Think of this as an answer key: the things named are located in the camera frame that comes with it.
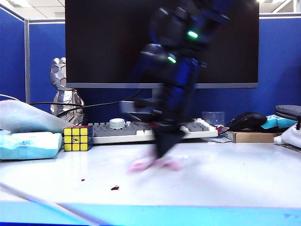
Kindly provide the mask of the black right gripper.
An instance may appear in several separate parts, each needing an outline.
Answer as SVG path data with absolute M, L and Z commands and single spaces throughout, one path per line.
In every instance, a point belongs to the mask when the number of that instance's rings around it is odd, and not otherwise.
M 120 102 L 120 110 L 136 122 L 166 125 L 154 128 L 157 158 L 162 158 L 186 135 L 180 129 L 172 129 L 171 126 L 167 125 L 182 126 L 193 122 L 193 118 L 184 113 L 183 110 L 170 110 L 156 98 L 124 100 Z

